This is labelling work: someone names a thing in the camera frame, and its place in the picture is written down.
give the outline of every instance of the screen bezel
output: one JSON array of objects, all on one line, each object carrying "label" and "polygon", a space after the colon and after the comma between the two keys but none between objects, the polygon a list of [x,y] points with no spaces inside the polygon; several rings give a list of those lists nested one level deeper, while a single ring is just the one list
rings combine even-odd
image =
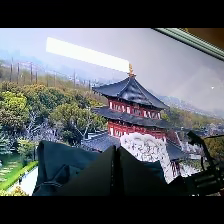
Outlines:
[{"label": "screen bezel", "polygon": [[200,39],[199,37],[190,34],[179,28],[153,28],[154,30],[163,33],[173,39],[176,39],[184,44],[196,48],[206,54],[211,55],[221,61],[224,61],[224,50],[219,47]]}]

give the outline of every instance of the sky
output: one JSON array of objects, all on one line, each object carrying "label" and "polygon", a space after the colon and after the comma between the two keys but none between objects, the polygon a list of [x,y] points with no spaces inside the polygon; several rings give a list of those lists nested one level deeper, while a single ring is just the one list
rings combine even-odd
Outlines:
[{"label": "sky", "polygon": [[127,77],[46,52],[48,37],[128,60],[136,79],[159,95],[174,96],[207,111],[224,110],[224,62],[149,28],[0,28],[0,51],[35,58],[70,75],[80,68],[96,79]]}]

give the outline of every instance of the television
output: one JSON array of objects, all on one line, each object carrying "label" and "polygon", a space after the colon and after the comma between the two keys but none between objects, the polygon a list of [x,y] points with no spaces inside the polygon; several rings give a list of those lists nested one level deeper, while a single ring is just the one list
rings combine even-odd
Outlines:
[{"label": "television", "polygon": [[[96,153],[123,146],[160,161],[168,183],[199,172],[203,152],[187,133],[224,134],[223,60],[178,28],[1,28],[0,166],[32,170],[32,194],[35,149],[47,140]],[[14,186],[4,172],[0,189]]]}]

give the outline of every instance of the golden spire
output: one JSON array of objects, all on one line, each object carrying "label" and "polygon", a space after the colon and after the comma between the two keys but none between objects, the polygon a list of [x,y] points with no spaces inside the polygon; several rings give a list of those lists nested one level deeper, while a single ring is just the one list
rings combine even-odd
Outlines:
[{"label": "golden spire", "polygon": [[133,73],[132,64],[129,64],[129,77],[135,77],[136,75]]}]

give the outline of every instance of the building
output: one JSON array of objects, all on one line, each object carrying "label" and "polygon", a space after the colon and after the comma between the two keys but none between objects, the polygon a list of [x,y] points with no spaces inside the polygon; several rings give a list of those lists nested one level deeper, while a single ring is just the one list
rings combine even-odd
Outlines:
[{"label": "building", "polygon": [[166,142],[173,172],[178,175],[178,160],[186,155],[181,151],[175,135],[169,138],[172,136],[170,127],[161,118],[161,111],[169,107],[136,80],[131,65],[128,75],[123,81],[92,88],[94,92],[108,99],[108,106],[93,109],[93,112],[108,120],[108,132],[84,140],[82,144],[98,151],[105,151],[111,145],[119,147],[120,137],[125,134],[149,134]]}]

